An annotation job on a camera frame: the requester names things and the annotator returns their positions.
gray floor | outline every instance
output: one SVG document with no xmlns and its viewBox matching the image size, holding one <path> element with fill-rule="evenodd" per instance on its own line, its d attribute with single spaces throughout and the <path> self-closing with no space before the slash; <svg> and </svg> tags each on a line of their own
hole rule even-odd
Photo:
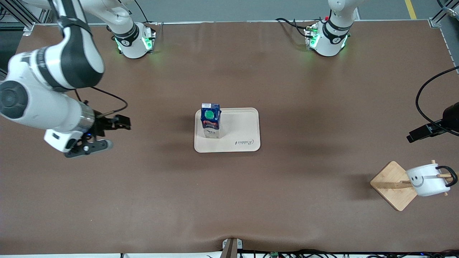
<svg viewBox="0 0 459 258">
<path fill-rule="evenodd" d="M 428 19 L 440 10 L 435 0 L 411 0 L 418 19 Z M 155 22 L 273 20 L 279 17 L 316 19 L 329 12 L 326 0 L 138 0 L 147 19 Z M 135 3 L 127 6 L 136 21 L 145 19 Z M 405 0 L 368 0 L 359 7 L 361 19 L 410 19 Z M 88 15 L 89 22 L 101 22 Z M 459 60 L 459 22 L 444 19 L 442 30 L 452 55 Z M 0 68 L 16 51 L 21 32 L 0 32 Z"/>
</svg>

black cable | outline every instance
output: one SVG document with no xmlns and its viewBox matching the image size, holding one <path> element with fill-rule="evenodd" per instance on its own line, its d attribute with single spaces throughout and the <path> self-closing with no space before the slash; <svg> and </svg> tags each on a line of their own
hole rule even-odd
<svg viewBox="0 0 459 258">
<path fill-rule="evenodd" d="M 139 5 L 139 3 L 137 3 L 137 0 L 134 0 L 134 2 L 137 4 L 137 6 L 139 7 L 140 11 L 142 12 L 142 14 L 143 14 L 143 16 L 144 16 L 144 18 L 145 18 L 145 22 L 151 22 L 151 21 L 149 21 L 149 20 L 146 18 L 145 13 L 143 12 L 143 9 L 142 9 L 142 7 Z"/>
<path fill-rule="evenodd" d="M 330 20 L 331 19 L 331 9 L 330 9 L 330 14 L 328 15 L 328 19 Z"/>
<path fill-rule="evenodd" d="M 445 4 L 445 6 L 448 6 L 448 5 L 451 4 L 453 1 L 454 1 L 454 0 L 449 0 L 449 2 Z M 442 12 L 443 12 L 443 10 L 440 10 L 440 11 L 432 18 L 432 20 L 435 20 L 435 18 L 436 18 L 438 15 L 440 15 L 440 13 L 442 13 Z"/>
<path fill-rule="evenodd" d="M 309 39 L 312 39 L 312 36 L 309 36 L 309 35 L 305 35 L 304 33 L 302 33 L 300 31 L 300 29 L 306 29 L 306 27 L 303 27 L 303 26 L 298 26 L 297 22 L 295 21 L 295 19 L 293 19 L 293 23 L 291 23 L 290 21 L 288 21 L 287 19 L 284 19 L 284 18 L 277 18 L 276 21 L 284 21 L 286 22 L 287 24 L 289 24 L 290 26 L 293 26 L 295 28 L 297 28 L 297 31 L 298 33 L 303 36 L 303 37 L 306 37 L 306 38 L 309 38 Z"/>
<path fill-rule="evenodd" d="M 297 252 L 294 252 L 294 254 L 295 253 L 301 253 L 301 254 L 310 253 L 310 255 L 306 256 L 306 258 L 311 257 L 313 255 L 319 256 L 320 258 L 324 258 L 322 255 L 325 255 L 327 258 L 328 258 L 328 255 L 333 256 L 333 258 L 338 258 L 336 255 L 334 255 L 334 254 L 332 254 L 330 252 L 316 250 L 316 249 L 302 249 L 302 250 L 299 250 Z"/>
<path fill-rule="evenodd" d="M 124 107 L 122 107 L 122 108 L 120 108 L 120 109 L 117 109 L 117 110 L 112 110 L 112 111 L 110 111 L 110 112 L 101 114 L 101 115 L 99 115 L 99 116 L 111 115 L 111 114 L 120 112 L 120 111 L 122 111 L 122 110 L 124 110 L 124 109 L 126 109 L 126 108 L 128 107 L 128 103 L 127 103 L 124 99 L 122 99 L 122 98 L 120 98 L 120 97 L 118 97 L 118 96 L 116 96 L 116 95 L 114 95 L 114 94 L 112 94 L 112 93 L 110 93 L 110 92 L 106 92 L 106 91 L 104 91 L 104 90 L 101 90 L 101 89 L 99 89 L 99 88 L 96 88 L 96 87 L 91 87 L 91 88 L 93 88 L 93 89 L 95 89 L 95 90 L 97 90 L 97 91 L 100 91 L 100 92 L 102 92 L 102 93 L 104 93 L 104 94 L 107 94 L 107 95 L 109 95 L 109 96 L 112 96 L 112 97 L 114 97 L 114 98 L 116 98 L 116 99 L 119 99 L 119 100 L 121 100 L 122 102 L 124 102 Z"/>
<path fill-rule="evenodd" d="M 443 72 L 441 72 L 441 73 L 435 75 L 434 77 L 430 78 L 428 81 L 426 81 L 426 82 L 421 86 L 421 88 L 420 88 L 419 91 L 418 91 L 418 94 L 416 95 L 416 109 L 418 110 L 419 114 L 421 114 L 421 116 L 424 117 L 424 118 L 425 118 L 427 121 L 429 121 L 431 124 L 437 126 L 438 128 L 440 128 L 440 129 L 442 129 L 442 130 L 445 130 L 446 132 L 449 132 L 450 134 L 455 135 L 455 136 L 459 136 L 459 133 L 456 133 L 456 132 L 454 132 L 454 131 L 452 131 L 452 130 L 449 130 L 449 129 L 446 129 L 446 128 L 442 127 L 441 125 L 437 124 L 437 123 L 436 123 L 435 121 L 433 121 L 432 119 L 428 118 L 428 117 L 424 114 L 424 112 L 422 112 L 421 108 L 419 107 L 419 97 L 421 96 L 422 90 L 423 90 L 431 81 L 435 80 L 436 78 L 438 78 L 438 77 L 440 77 L 440 76 L 442 76 L 442 75 L 444 75 L 444 74 L 446 74 L 446 73 L 452 72 L 452 71 L 454 71 L 454 70 L 456 70 L 456 69 L 458 69 L 458 68 L 459 68 L 459 66 L 450 68 L 450 69 L 448 69 L 448 70 L 446 70 L 446 71 L 443 71 Z"/>
<path fill-rule="evenodd" d="M 456 258 L 459 258 L 459 250 L 445 250 L 445 251 L 442 251 L 442 253 L 444 253 L 443 257 L 442 258 L 445 258 L 446 256 L 454 256 Z"/>
<path fill-rule="evenodd" d="M 284 22 L 288 23 L 290 26 L 306 29 L 306 27 L 303 27 L 303 26 L 295 26 L 295 24 L 291 23 L 289 20 L 284 19 L 284 18 L 277 18 L 276 21 L 284 21 Z"/>
<path fill-rule="evenodd" d="M 295 27 L 297 28 L 297 31 L 298 31 L 298 33 L 299 33 L 301 36 L 306 37 L 306 38 L 309 38 L 309 39 L 312 39 L 312 38 L 313 38 L 312 36 L 305 35 L 304 33 L 302 33 L 302 32 L 300 31 L 300 28 L 298 27 L 297 22 L 295 21 L 295 19 L 293 19 L 293 23 L 295 24 Z"/>
<path fill-rule="evenodd" d="M 2 8 L 0 9 L 0 15 L 2 15 L 2 17 L 0 18 L 0 21 L 3 20 L 3 18 L 5 18 L 5 16 L 7 15 L 7 13 L 8 13 L 8 12 L 6 11 L 5 8 L 2 7 Z"/>
<path fill-rule="evenodd" d="M 454 9 L 458 4 L 459 4 L 459 1 L 456 2 L 456 3 L 451 7 L 451 9 Z M 440 17 L 440 19 L 438 19 L 438 21 L 442 20 L 446 15 L 447 15 L 447 13 L 444 13 L 444 14 L 442 15 L 442 17 Z"/>
<path fill-rule="evenodd" d="M 78 94 L 77 89 L 74 89 L 74 91 L 75 91 L 75 95 L 76 95 L 77 98 L 78 98 L 78 101 L 79 101 L 79 102 L 83 102 L 83 101 L 81 101 L 80 94 Z"/>
</svg>

metal frame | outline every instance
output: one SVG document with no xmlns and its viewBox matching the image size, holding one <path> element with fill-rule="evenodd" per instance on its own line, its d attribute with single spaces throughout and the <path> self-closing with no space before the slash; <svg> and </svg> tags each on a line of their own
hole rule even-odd
<svg viewBox="0 0 459 258">
<path fill-rule="evenodd" d="M 429 18 L 429 25 L 431 28 L 439 28 L 440 21 L 446 16 L 450 15 L 448 13 L 452 9 L 454 9 L 457 5 L 459 5 L 459 0 L 449 0 L 445 5 L 444 8 L 441 9 L 434 17 Z"/>
<path fill-rule="evenodd" d="M 24 30 L 24 35 L 29 36 L 36 23 L 45 23 L 50 10 L 43 9 L 36 17 L 19 0 L 0 0 L 0 5 L 5 8 L 18 22 L 0 23 L 0 30 Z"/>
<path fill-rule="evenodd" d="M 0 81 L 6 78 L 6 71 L 0 68 Z"/>
</svg>

brown table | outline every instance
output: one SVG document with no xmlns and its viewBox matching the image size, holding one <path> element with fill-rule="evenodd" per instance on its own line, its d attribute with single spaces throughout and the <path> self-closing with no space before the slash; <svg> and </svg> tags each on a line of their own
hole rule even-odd
<svg viewBox="0 0 459 258">
<path fill-rule="evenodd" d="M 357 22 L 331 58 L 278 23 L 165 25 L 139 60 L 92 29 L 106 64 L 99 86 L 129 102 L 133 129 L 107 133 L 111 151 L 65 159 L 43 130 L 2 118 L 0 253 L 203 252 L 227 237 L 276 251 L 458 248 L 459 187 L 397 212 L 369 184 L 391 160 L 459 169 L 454 136 L 405 138 L 426 123 L 419 87 L 452 67 L 427 21 Z M 36 26 L 18 51 L 59 41 L 57 28 Z M 122 105 L 80 95 L 102 112 Z M 420 104 L 438 119 L 458 96 L 450 73 Z M 195 152 L 201 102 L 258 109 L 260 150 Z"/>
</svg>

metal bracket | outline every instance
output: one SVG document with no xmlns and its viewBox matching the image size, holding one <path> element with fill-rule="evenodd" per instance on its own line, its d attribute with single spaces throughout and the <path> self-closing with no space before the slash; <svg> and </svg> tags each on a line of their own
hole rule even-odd
<svg viewBox="0 0 459 258">
<path fill-rule="evenodd" d="M 22 34 L 23 36 L 30 36 L 32 34 L 32 31 L 34 30 L 35 23 L 32 23 L 32 28 L 28 29 L 27 27 L 24 27 L 24 30 L 22 30 L 24 33 Z"/>
<path fill-rule="evenodd" d="M 435 22 L 432 17 L 430 17 L 428 21 L 431 28 L 440 28 L 440 24 Z"/>
<path fill-rule="evenodd" d="M 227 239 L 225 239 L 225 241 L 223 241 L 223 247 L 222 247 L 223 249 L 225 248 L 226 243 L 228 242 L 229 239 L 231 239 L 231 238 L 227 238 Z M 238 239 L 238 238 L 236 238 L 235 240 L 236 240 L 236 243 L 237 243 L 237 249 L 242 249 L 242 240 Z"/>
<path fill-rule="evenodd" d="M 242 249 L 242 240 L 236 238 L 228 238 L 223 241 L 223 251 L 220 258 L 237 258 L 237 249 L 239 246 Z"/>
</svg>

